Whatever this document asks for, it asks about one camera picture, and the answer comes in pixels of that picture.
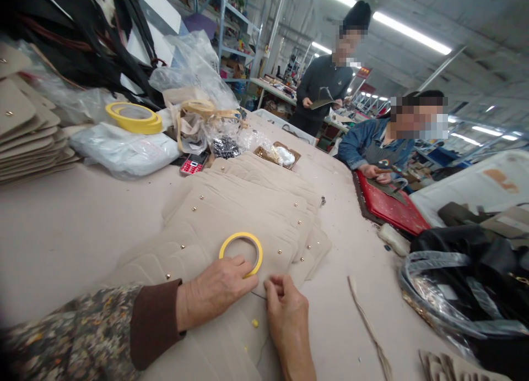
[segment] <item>black sweater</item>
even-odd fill
[[[308,97],[312,102],[318,99],[327,99],[328,95],[326,95],[325,90],[321,90],[320,96],[320,88],[328,87],[334,100],[343,100],[352,79],[353,68],[336,67],[331,60],[331,55],[324,55],[314,59],[307,68],[298,86],[296,92],[298,97],[296,112],[308,119],[323,121],[329,114],[332,104],[311,110],[310,108],[303,107],[303,99]]]

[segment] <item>red phone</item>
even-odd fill
[[[197,172],[200,172],[204,166],[204,162],[208,159],[208,153],[203,152],[199,155],[189,154],[186,161],[183,163],[180,168],[180,172],[186,175],[194,175]]]

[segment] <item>brown cuff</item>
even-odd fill
[[[137,370],[145,370],[186,336],[176,327],[176,291],[181,284],[177,279],[139,291],[131,319],[131,359]]]

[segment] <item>table leg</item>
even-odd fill
[[[261,97],[259,98],[259,104],[257,105],[257,110],[261,108],[261,103],[263,103],[263,96],[265,95],[265,89],[261,87]]]

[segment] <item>apron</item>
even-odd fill
[[[380,120],[376,120],[375,131],[378,130],[380,126]],[[383,166],[381,168],[386,169],[391,165],[394,165],[400,158],[401,151],[408,145],[407,141],[404,140],[395,151],[389,150],[387,148],[380,148],[375,140],[371,141],[371,144],[366,149],[364,154],[364,159],[372,165],[380,166],[379,162],[383,161]]]

